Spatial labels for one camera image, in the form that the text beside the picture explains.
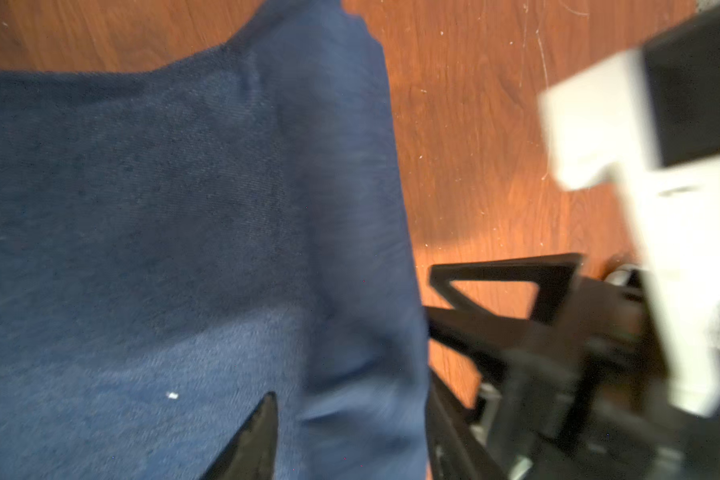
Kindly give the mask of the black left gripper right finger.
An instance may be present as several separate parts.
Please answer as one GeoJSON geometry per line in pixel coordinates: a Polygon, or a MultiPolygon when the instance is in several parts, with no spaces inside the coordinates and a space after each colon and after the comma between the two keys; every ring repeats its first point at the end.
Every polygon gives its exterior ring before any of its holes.
{"type": "Polygon", "coordinates": [[[432,478],[506,479],[499,465],[472,434],[465,412],[461,402],[431,370],[425,419],[432,478]]]}

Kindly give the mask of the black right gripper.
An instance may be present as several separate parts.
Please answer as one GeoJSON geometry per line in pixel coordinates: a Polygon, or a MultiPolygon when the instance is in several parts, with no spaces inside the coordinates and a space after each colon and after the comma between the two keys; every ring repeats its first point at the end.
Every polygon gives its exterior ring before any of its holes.
{"type": "Polygon", "coordinates": [[[585,279],[569,296],[583,262],[567,253],[430,268],[430,286],[456,309],[425,308],[430,337],[501,384],[491,457],[510,479],[720,479],[720,403],[697,416],[670,402],[641,284],[585,279]],[[536,322],[492,314],[457,281],[534,284],[536,322]]]}

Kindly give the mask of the blue denim trousers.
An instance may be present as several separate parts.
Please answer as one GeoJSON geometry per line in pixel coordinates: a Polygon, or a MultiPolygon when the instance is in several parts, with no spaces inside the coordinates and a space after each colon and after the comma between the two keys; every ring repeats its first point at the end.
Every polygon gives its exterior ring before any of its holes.
{"type": "Polygon", "coordinates": [[[381,45],[268,1],[137,74],[0,72],[0,479],[422,479],[428,329],[381,45]]]}

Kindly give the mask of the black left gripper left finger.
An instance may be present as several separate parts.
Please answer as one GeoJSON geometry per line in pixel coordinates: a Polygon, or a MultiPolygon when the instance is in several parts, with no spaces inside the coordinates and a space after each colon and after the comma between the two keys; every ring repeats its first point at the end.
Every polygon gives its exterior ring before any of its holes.
{"type": "Polygon", "coordinates": [[[272,480],[277,443],[277,396],[270,391],[261,398],[201,479],[272,480]]]}

